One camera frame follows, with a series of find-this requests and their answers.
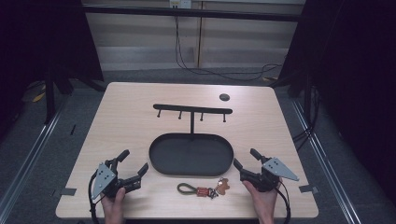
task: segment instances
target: oval tray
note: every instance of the oval tray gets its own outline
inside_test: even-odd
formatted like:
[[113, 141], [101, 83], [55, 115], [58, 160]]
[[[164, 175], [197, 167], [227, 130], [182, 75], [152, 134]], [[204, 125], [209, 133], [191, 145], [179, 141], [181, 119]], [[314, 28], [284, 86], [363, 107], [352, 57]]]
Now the oval tray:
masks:
[[166, 133], [152, 142], [149, 158], [165, 175], [218, 176], [230, 168], [233, 148], [215, 134]]

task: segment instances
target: table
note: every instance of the table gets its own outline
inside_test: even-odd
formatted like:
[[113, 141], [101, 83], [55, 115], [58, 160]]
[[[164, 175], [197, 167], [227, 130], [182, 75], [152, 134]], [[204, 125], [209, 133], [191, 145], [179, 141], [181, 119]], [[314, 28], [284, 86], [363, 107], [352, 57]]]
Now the table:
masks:
[[[222, 93], [230, 95], [221, 101]], [[178, 119], [176, 111], [163, 111], [157, 118], [154, 104], [190, 105], [231, 108], [226, 117], [207, 114], [203, 121], [195, 116], [196, 133], [214, 133], [227, 139], [234, 156], [245, 169], [258, 173], [261, 164], [250, 154], [257, 149], [266, 157], [278, 157], [297, 176], [298, 182], [284, 179], [289, 195], [292, 217], [316, 217], [318, 208], [312, 192], [301, 193], [300, 186], [308, 185], [298, 154], [291, 140], [286, 121], [274, 90], [267, 87], [221, 85], [186, 85], [152, 83], [111, 83], [98, 108], [92, 126], [82, 146], [66, 187], [77, 189], [74, 196], [62, 196], [56, 215], [62, 218], [91, 217], [88, 183], [101, 161], [117, 157], [124, 149], [131, 154], [119, 163], [119, 178], [129, 178], [145, 162], [148, 172], [142, 188], [127, 194], [124, 200], [126, 218], [255, 218], [251, 197], [239, 181], [238, 171], [231, 166], [223, 174], [230, 189], [216, 199], [182, 195], [177, 184], [214, 188], [217, 177], [168, 176], [156, 171], [149, 162], [152, 141], [164, 133], [188, 133], [190, 115]], [[101, 204], [97, 216], [103, 216]], [[275, 217], [285, 217], [285, 204], [277, 198]]]

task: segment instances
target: silver metal plate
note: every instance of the silver metal plate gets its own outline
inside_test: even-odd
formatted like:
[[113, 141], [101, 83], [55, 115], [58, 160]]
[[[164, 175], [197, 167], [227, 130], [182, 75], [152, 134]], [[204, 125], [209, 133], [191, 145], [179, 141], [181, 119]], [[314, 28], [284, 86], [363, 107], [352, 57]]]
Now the silver metal plate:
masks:
[[262, 168], [269, 171], [273, 175], [285, 177], [287, 179], [299, 181], [300, 179], [294, 174], [282, 161], [277, 157], [273, 157], [271, 160], [265, 162]]
[[115, 177], [114, 173], [104, 163], [100, 163], [96, 173], [95, 184], [93, 185], [92, 199], [97, 198]]

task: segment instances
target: person's left hand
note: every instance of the person's left hand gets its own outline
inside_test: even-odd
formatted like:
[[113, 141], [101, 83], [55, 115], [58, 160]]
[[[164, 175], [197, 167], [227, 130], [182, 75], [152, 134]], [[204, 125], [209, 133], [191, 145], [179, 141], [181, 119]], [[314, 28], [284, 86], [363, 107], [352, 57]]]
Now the person's left hand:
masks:
[[124, 223], [122, 202], [125, 197], [125, 188], [120, 188], [117, 191], [116, 198], [110, 199], [105, 196], [101, 203], [103, 211], [105, 212], [106, 224], [122, 224]]

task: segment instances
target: human hand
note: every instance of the human hand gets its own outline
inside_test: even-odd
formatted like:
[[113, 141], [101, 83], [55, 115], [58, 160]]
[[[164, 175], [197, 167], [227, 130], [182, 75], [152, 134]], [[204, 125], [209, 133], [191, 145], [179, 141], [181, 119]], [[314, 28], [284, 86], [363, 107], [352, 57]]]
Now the human hand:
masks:
[[242, 181], [253, 199], [253, 206], [260, 224], [273, 224], [277, 192], [275, 189], [259, 192], [248, 181]]
[[116, 197], [113, 199], [105, 196], [101, 203], [103, 211], [105, 212], [105, 223], [106, 224], [122, 224], [124, 223], [122, 202], [125, 197], [125, 188], [120, 188], [117, 191]]

